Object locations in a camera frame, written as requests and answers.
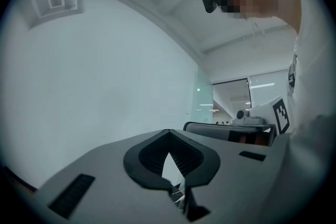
gray machine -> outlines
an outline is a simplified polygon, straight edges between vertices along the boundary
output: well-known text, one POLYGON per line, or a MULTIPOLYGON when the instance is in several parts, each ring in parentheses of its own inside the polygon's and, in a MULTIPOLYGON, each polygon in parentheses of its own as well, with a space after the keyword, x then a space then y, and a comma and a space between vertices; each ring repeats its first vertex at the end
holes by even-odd
POLYGON ((29 204, 48 223, 286 221, 328 173, 335 120, 319 117, 276 136, 271 146, 179 130, 140 134, 89 151, 50 178, 29 204), (172 199, 176 188, 161 177, 168 153, 184 176, 182 208, 172 199))

person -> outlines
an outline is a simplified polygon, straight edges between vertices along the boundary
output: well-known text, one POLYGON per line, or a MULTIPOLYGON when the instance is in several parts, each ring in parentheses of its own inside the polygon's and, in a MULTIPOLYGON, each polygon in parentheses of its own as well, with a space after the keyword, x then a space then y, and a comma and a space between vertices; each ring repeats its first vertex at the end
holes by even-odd
POLYGON ((220 7, 235 18, 277 17, 296 31, 293 58, 288 63, 289 131, 318 115, 335 113, 335 28, 322 0, 202 1, 208 13, 220 7))

